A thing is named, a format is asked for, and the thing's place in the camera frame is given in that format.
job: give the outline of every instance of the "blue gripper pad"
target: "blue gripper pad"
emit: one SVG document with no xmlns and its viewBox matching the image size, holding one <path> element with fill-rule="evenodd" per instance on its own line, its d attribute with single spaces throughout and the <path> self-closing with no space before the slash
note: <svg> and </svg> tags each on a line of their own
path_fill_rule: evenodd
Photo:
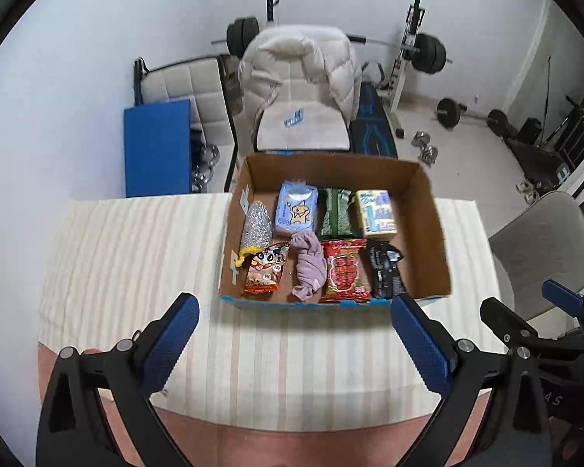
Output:
<svg viewBox="0 0 584 467">
<path fill-rule="evenodd" d="M 199 322 L 199 302 L 189 294 L 167 327 L 160 333 L 142 365 L 141 390 L 150 396 L 160 392 Z"/>
<path fill-rule="evenodd" d="M 392 299 L 392 325 L 405 345 L 424 384 L 445 397 L 451 388 L 448 360 L 402 298 Z"/>
<path fill-rule="evenodd" d="M 540 292 L 545 300 L 552 302 L 573 318 L 580 318 L 584 313 L 582 297 L 552 279 L 543 283 Z"/>
</svg>

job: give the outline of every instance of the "cardboard box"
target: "cardboard box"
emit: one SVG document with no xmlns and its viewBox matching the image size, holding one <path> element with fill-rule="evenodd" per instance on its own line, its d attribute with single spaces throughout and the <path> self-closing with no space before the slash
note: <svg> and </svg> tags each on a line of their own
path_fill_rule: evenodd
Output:
<svg viewBox="0 0 584 467">
<path fill-rule="evenodd" d="M 290 249 L 279 290 L 266 295 L 242 294 L 248 261 L 235 268 L 245 224 L 245 212 L 254 200 L 261 200 L 274 219 L 277 197 L 284 181 L 305 181 L 318 187 L 383 189 L 390 193 L 398 233 L 391 240 L 405 256 L 399 262 L 400 274 L 409 294 L 416 299 L 450 294 L 450 272 L 443 245 L 443 232 L 436 211 L 430 182 L 418 163 L 360 154 L 304 153 L 289 156 L 255 154 L 248 156 L 238 176 L 223 245 L 219 295 L 238 307 L 361 307 L 389 305 L 389 300 L 372 299 L 368 304 L 343 301 L 318 304 L 320 293 L 311 303 L 302 303 L 291 294 L 296 279 L 296 250 Z M 274 242 L 289 238 L 274 236 Z"/>
</svg>

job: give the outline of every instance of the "black snack package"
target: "black snack package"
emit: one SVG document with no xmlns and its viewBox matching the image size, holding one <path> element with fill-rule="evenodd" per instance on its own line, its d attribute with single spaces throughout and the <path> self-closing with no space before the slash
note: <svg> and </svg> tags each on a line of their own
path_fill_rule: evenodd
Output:
<svg viewBox="0 0 584 467">
<path fill-rule="evenodd" d="M 376 243 L 366 249 L 370 265 L 374 270 L 372 295 L 374 298 L 394 298 L 406 293 L 400 277 L 398 262 L 404 258 L 402 253 L 391 244 Z"/>
</svg>

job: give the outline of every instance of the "red snack package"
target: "red snack package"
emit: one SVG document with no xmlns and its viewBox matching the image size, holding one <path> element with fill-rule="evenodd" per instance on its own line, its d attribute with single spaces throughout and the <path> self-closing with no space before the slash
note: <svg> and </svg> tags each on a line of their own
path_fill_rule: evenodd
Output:
<svg viewBox="0 0 584 467">
<path fill-rule="evenodd" d="M 348 299 L 367 302 L 371 299 L 370 285 L 360 272 L 359 250 L 366 247 L 366 240 L 328 240 L 321 244 L 327 260 L 327 288 L 320 301 L 340 302 Z"/>
<path fill-rule="evenodd" d="M 281 242 L 257 253 L 246 274 L 244 292 L 259 295 L 277 291 L 289 248 L 289 242 Z"/>
</svg>

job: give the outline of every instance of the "green snack package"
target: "green snack package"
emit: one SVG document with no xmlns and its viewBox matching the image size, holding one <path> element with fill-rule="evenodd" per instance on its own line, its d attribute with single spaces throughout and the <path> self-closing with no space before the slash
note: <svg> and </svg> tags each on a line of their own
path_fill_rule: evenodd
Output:
<svg viewBox="0 0 584 467">
<path fill-rule="evenodd" d="M 327 240 L 352 237 L 352 226 L 348 215 L 348 204 L 352 191 L 336 188 L 322 188 L 321 190 L 325 194 L 326 210 L 318 238 Z"/>
</svg>

